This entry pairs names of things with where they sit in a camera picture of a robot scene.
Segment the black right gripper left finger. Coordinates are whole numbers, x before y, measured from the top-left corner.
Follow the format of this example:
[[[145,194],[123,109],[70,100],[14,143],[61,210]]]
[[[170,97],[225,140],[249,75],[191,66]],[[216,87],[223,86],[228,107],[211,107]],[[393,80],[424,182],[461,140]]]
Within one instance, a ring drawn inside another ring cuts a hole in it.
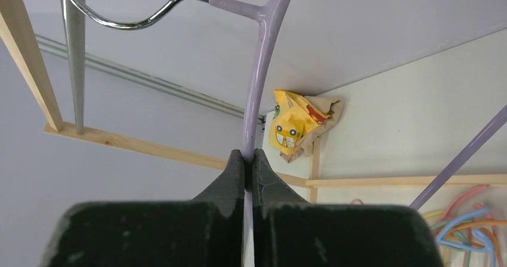
[[[242,266],[243,157],[188,201],[75,204],[57,223],[41,266]]]

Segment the yellow hanger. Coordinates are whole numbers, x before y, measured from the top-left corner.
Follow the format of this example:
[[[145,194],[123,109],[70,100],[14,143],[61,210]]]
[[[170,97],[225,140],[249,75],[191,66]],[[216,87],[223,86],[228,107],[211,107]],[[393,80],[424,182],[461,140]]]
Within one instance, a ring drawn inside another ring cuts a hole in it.
[[[429,213],[425,213],[425,214],[423,215],[423,218],[424,218],[425,220],[428,220],[428,219],[431,219],[431,218],[434,218],[434,217],[439,217],[439,216],[441,216],[442,214],[444,214],[444,212],[445,212],[445,210],[444,210],[444,209],[442,209],[442,210],[435,210],[435,211],[431,211],[431,212],[429,212]]]

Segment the orange hanger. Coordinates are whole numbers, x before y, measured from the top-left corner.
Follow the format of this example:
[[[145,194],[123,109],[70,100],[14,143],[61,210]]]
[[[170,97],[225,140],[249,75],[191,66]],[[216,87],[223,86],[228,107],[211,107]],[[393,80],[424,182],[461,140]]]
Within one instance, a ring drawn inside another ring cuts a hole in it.
[[[505,220],[496,219],[486,219],[479,221],[466,219],[465,221],[459,223],[451,221],[438,234],[437,242],[449,246],[460,247],[469,250],[472,253],[487,254],[491,266],[503,266],[503,264],[506,263],[506,260],[502,255],[502,248],[498,233],[499,228],[504,226],[506,226]],[[445,240],[444,235],[449,231],[462,231],[465,235],[467,235],[467,231],[471,231],[472,245],[469,247]]]

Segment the green hanger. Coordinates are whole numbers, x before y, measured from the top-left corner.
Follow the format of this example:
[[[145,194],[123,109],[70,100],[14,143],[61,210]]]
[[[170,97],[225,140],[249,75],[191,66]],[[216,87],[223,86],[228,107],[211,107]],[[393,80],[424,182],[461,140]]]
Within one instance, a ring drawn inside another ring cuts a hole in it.
[[[434,236],[436,237],[450,222],[451,219],[444,219],[430,225],[430,229],[433,232]],[[467,235],[465,235],[462,231],[454,231],[454,232],[449,231],[444,235],[444,239],[452,243],[458,243],[460,245],[470,247],[472,245],[472,233],[471,231],[467,231],[466,233]],[[468,267],[471,265],[471,256],[472,256],[471,251],[460,247],[449,246],[441,243],[438,243],[438,245],[444,266]],[[454,250],[456,253],[463,254],[463,258],[461,259],[461,263],[459,265],[456,265],[456,261],[455,259],[453,259],[452,250]]]

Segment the yellow printed cloth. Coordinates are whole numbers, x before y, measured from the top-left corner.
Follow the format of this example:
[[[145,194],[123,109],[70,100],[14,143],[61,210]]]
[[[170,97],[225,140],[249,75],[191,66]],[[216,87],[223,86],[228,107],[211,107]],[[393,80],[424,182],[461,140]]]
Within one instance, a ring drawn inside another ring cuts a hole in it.
[[[293,155],[298,142],[331,117],[332,98],[302,96],[274,90],[275,110],[269,129],[269,143],[282,154]]]

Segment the beige cloth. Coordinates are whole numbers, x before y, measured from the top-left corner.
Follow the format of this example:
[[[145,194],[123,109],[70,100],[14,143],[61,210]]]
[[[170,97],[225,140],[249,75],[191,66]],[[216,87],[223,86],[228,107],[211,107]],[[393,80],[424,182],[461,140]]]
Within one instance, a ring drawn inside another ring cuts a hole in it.
[[[338,97],[327,97],[332,98],[334,100],[333,105],[331,106],[331,117],[327,119],[320,127],[314,129],[313,131],[307,133],[297,144],[297,151],[293,155],[285,155],[279,151],[280,157],[287,163],[294,162],[297,158],[307,157],[313,154],[314,152],[314,143],[318,137],[322,136],[332,127],[334,127],[338,120],[340,119],[341,113],[343,111],[344,103]]]

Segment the purple hanger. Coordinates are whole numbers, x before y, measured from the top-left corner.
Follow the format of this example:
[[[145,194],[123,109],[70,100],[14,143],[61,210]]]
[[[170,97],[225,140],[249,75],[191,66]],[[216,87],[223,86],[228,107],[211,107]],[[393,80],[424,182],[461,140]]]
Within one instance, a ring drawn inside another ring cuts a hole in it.
[[[61,0],[62,16],[65,24],[66,43],[71,71],[72,92],[75,112],[75,123],[78,134],[84,132],[84,73],[78,70],[84,64],[84,46],[78,45],[77,40],[85,38],[84,24],[72,26],[72,16],[82,14],[97,24],[116,30],[146,29],[185,0],[168,0],[153,15],[138,22],[118,22],[100,15],[92,10],[85,0]],[[248,4],[236,0],[195,0],[205,2],[213,7],[255,20],[259,24],[258,43],[252,68],[252,75],[247,93],[247,104],[243,119],[243,135],[241,153],[247,163],[254,157],[256,125],[263,94],[267,71],[271,62],[274,46],[291,0],[268,0],[263,6]]]

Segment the blue hanger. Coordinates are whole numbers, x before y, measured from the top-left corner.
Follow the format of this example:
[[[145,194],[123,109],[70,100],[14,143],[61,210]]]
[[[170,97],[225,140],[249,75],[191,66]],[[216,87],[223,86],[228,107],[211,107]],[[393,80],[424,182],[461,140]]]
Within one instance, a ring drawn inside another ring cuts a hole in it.
[[[506,220],[488,207],[444,217],[430,229],[445,266],[506,266]]]

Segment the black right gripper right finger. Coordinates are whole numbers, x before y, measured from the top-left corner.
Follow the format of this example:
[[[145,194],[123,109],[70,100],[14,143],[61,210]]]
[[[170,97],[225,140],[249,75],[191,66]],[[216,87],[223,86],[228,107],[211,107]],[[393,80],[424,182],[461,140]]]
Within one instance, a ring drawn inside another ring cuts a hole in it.
[[[400,205],[310,204],[252,160],[256,266],[442,266],[427,223]]]

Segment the wooden hanger rack frame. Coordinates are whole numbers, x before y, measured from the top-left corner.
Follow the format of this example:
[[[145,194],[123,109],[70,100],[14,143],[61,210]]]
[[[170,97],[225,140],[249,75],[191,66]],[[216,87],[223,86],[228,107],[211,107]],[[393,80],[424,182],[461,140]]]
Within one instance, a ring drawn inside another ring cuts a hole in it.
[[[222,170],[225,167],[226,161],[224,159],[147,142],[112,132],[86,127],[83,134],[77,134],[75,126],[64,122],[62,119],[23,0],[1,0],[1,38],[48,120],[48,124],[44,128],[46,132],[216,170]],[[455,174],[505,123],[506,108],[502,108],[471,142],[463,148],[455,159],[439,175],[434,177],[411,176],[317,180],[304,179],[283,173],[278,173],[277,176],[283,183],[309,189],[366,187],[374,185],[417,186],[427,184],[428,187],[423,192],[429,195],[433,195],[439,188],[445,185],[466,186],[482,184],[505,187],[506,175],[504,174],[460,176]]]

